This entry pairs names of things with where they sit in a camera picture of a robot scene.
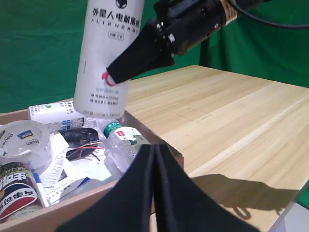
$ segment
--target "black wire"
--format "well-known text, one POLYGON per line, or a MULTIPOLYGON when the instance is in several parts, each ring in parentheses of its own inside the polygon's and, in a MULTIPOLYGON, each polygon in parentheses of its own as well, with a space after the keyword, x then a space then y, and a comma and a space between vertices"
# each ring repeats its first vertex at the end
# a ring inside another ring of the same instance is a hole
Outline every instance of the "black wire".
POLYGON ((241 9, 235 2, 235 0, 227 0, 227 2, 238 12, 241 13, 247 17, 249 17, 250 19, 253 19, 256 22, 259 23, 264 23, 266 25, 269 26, 273 26, 273 27, 277 27, 277 28, 281 28, 281 29, 308 29, 309 28, 309 24, 303 24, 303 25, 288 25, 288 24, 280 24, 280 23, 275 23, 275 22, 270 22, 267 21, 265 19, 261 19, 258 18, 248 12, 246 12, 245 10, 241 9))

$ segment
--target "clear packing tape roll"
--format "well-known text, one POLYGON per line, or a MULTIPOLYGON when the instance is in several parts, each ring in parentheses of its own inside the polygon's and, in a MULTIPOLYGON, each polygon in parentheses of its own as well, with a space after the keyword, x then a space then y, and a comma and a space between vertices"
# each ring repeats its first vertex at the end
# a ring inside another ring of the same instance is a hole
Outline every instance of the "clear packing tape roll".
POLYGON ((52 162, 50 135, 39 122, 21 120, 0 127, 0 165, 22 162, 42 174, 52 162))

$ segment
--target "chips can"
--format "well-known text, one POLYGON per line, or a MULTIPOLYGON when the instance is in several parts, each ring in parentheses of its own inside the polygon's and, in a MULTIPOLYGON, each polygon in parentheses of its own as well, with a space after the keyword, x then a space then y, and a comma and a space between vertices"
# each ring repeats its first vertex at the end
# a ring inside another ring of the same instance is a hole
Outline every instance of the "chips can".
POLYGON ((12 162, 0 167, 0 222, 19 218, 44 208, 31 169, 12 162))

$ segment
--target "white paper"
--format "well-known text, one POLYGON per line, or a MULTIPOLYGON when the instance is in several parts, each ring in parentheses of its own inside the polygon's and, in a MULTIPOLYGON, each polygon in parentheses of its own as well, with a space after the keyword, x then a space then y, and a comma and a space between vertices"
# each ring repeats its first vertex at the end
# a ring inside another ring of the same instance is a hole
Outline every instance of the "white paper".
POLYGON ((52 134, 51 147, 53 151, 53 161, 47 170, 40 175, 44 188, 51 188, 59 181, 63 169, 63 161, 66 157, 69 144, 60 133, 52 134))
POLYGON ((105 166, 105 149, 96 149, 93 154, 95 154, 100 161, 93 155, 89 155, 85 158, 71 161, 71 163, 83 173, 87 175, 90 179, 96 179, 99 181, 106 180, 111 176, 111 173, 105 166))
POLYGON ((62 197, 77 189, 83 181, 86 183, 86 181, 90 180, 86 174, 78 170, 67 159, 64 159, 63 171, 61 173, 64 175, 53 188, 44 188, 50 204, 58 203, 62 197))

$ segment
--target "wooden tabletop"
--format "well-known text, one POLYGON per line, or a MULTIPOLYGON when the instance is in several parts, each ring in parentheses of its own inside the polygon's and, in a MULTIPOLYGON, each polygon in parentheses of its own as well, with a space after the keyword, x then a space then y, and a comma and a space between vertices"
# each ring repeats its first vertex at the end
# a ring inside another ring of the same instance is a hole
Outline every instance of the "wooden tabletop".
POLYGON ((307 88, 189 66, 131 81, 127 110, 183 154, 205 193, 262 232, 309 179, 307 88))

